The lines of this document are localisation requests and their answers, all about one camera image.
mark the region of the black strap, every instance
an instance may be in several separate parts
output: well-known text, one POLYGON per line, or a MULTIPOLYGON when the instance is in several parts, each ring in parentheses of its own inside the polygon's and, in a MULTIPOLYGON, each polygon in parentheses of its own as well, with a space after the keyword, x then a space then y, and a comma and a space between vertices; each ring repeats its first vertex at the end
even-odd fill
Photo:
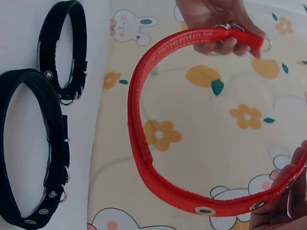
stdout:
POLYGON ((56 3, 49 11, 43 23, 38 44, 39 68, 58 94, 60 102, 69 105, 81 97, 86 77, 86 20, 83 6, 76 0, 56 3), (71 18, 73 34, 72 67, 70 82, 61 88, 56 70, 56 45, 59 40, 65 18, 71 18))
POLYGON ((8 71, 0 76, 0 215, 8 223, 26 230, 44 227, 66 199, 65 184, 69 180, 69 145, 67 116, 62 115, 57 95, 50 83, 35 69, 8 71), (49 163, 44 182, 45 196, 38 208, 22 218, 12 193, 7 175, 3 134, 7 109, 13 93, 20 84, 26 84, 34 93, 42 111, 50 146, 49 163))

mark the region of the red strap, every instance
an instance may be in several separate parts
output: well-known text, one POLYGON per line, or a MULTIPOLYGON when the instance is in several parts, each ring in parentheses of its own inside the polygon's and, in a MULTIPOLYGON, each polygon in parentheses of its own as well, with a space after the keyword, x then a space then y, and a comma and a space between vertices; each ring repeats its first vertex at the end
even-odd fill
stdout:
POLYGON ((145 185, 158 198, 172 206, 190 213, 216 217, 248 213, 270 203, 295 181, 307 164, 307 152, 305 152, 299 164, 277 186, 258 194, 233 200, 215 200, 185 191, 171 184, 153 167, 153 158, 140 116, 140 96, 147 76, 159 61, 182 47, 208 41, 223 41, 228 37, 235 37, 239 43, 249 45, 255 50, 260 50, 264 42, 263 38, 250 33, 223 28, 194 29, 173 34, 158 42, 141 58, 134 70, 128 94, 130 142, 137 169, 145 185))

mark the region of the hand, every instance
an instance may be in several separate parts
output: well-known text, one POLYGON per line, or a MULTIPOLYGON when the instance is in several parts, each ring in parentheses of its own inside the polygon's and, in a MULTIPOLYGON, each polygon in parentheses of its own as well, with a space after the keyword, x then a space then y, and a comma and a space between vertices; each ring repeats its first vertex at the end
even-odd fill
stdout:
MULTIPOLYGON (((252 34, 265 37, 265 33, 255 26, 248 16, 243 0, 176 0, 176 3, 190 29, 232 22, 252 34)), ((194 48, 206 55, 215 52, 223 55, 235 53, 242 56, 250 52, 255 58, 260 58, 259 51, 251 50, 247 45, 237 44, 234 37, 229 37, 223 42, 197 44, 194 48)))
MULTIPOLYGON (((291 164, 285 166, 274 180, 272 187, 277 185, 302 158, 307 150, 307 141, 297 148, 291 164)), ((252 212, 249 230, 306 230, 307 201, 306 201, 306 169, 291 185, 290 189, 277 200, 252 212)))

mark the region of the collar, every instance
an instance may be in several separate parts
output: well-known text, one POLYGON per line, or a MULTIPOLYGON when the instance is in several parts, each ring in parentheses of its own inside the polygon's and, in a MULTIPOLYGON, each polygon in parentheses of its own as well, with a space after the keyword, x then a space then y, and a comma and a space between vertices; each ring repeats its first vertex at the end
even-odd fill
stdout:
POLYGON ((70 163, 68 141, 67 116, 62 115, 52 86, 37 70, 12 70, 0 76, 0 215, 8 223, 26 230, 40 229, 49 222, 59 203, 66 200, 65 184, 69 180, 70 163), (3 147, 7 109, 13 93, 21 83, 26 84, 38 100, 50 147, 50 161, 44 182, 45 195, 37 209, 26 218, 21 217, 12 193, 3 147))
POLYGON ((82 95, 87 68, 86 50, 87 34, 83 6, 76 0, 56 3, 43 23, 37 54, 40 71, 51 83, 63 105, 74 103, 82 95), (56 70, 56 45, 68 14, 73 35, 72 64, 69 82, 64 88, 61 88, 56 70))
POLYGON ((128 92, 128 128, 130 143, 138 172, 147 188, 161 200, 184 211, 215 217, 237 216, 256 210, 277 199, 299 177, 307 164, 307 152, 299 164, 279 184, 267 191, 234 200, 214 200, 183 190, 163 178, 153 166, 153 158, 143 131, 140 97, 150 71, 167 55, 197 43, 223 41, 235 37, 239 43, 260 50, 263 38, 232 28, 185 30, 164 38, 150 48, 137 64, 128 92))

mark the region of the grommet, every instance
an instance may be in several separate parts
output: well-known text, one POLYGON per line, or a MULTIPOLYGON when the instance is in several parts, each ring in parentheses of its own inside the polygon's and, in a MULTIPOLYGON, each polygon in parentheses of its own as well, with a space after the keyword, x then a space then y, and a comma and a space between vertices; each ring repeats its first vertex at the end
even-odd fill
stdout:
POLYGON ((52 74, 51 71, 47 70, 47 71, 45 71, 45 73, 44 73, 44 77, 45 77, 47 80, 51 80, 51 79, 53 79, 53 74, 52 74))
POLYGON ((291 179, 291 181, 289 182, 289 184, 287 185, 286 189, 290 188, 290 186, 293 184, 293 182, 295 181, 295 177, 293 177, 291 179))
POLYGON ((46 215, 46 214, 49 213, 49 210, 46 209, 46 208, 42 208, 41 210, 38 211, 38 213, 39 213, 40 215, 46 215))
POLYGON ((255 211, 256 209, 264 206, 266 201, 261 201, 259 203, 254 204, 252 207, 249 208, 250 211, 255 211))
POLYGON ((24 220, 27 224, 37 224, 36 221, 31 220, 31 219, 25 219, 24 220))
POLYGON ((50 197, 50 198, 55 198, 57 195, 58 195, 58 194, 56 193, 56 191, 51 191, 51 192, 49 193, 49 197, 50 197))
POLYGON ((209 207, 196 207, 195 212, 197 212, 200 215, 204 216, 214 216, 216 214, 216 211, 214 211, 212 208, 209 207))

